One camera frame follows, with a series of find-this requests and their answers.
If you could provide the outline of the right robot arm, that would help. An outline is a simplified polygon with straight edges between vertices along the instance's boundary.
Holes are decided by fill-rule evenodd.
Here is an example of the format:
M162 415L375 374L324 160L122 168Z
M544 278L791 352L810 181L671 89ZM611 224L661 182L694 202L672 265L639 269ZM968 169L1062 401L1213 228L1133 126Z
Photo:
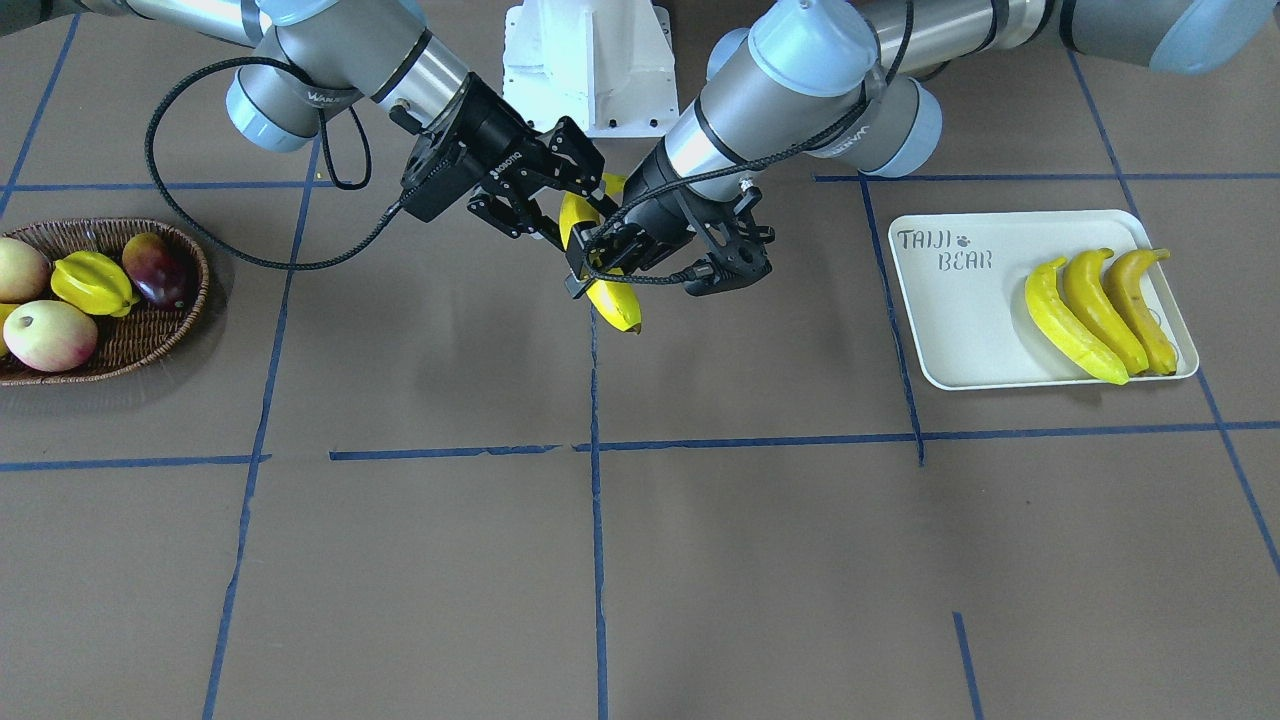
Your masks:
M398 208L431 222L465 199L503 234L558 241L545 188L614 210L602 155L568 118L535 131L435 35L412 1L5 1L3 32L82 13L156 20L252 50L227 111L252 143L301 149L358 100L416 138Z

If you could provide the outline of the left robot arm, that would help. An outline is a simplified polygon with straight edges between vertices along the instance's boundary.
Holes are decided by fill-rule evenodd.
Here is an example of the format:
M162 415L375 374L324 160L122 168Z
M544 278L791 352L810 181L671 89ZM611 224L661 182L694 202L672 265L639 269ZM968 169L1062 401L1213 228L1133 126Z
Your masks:
M1198 76L1235 56L1271 1L777 1L726 35L707 82L630 174L599 227L570 233L566 288L681 284L694 296L740 290L771 270L769 228L751 179L799 154L864 176L901 177L934 151L937 100L918 73L993 49L1056 37L1074 53ZM694 238L703 259L649 270Z

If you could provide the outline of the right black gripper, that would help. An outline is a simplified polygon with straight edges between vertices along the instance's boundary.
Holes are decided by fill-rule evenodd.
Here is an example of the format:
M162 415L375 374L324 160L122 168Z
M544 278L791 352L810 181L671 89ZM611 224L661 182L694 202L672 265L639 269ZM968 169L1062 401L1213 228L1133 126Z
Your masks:
M534 200L540 191L532 182L538 173L550 179L552 188L585 200L600 214L607 211L605 160L575 119L562 117L550 129L536 133L472 72L419 137L424 135L435 142L457 140L471 149L484 173L465 193L472 193L466 208L512 238L530 234L561 251L558 224Z

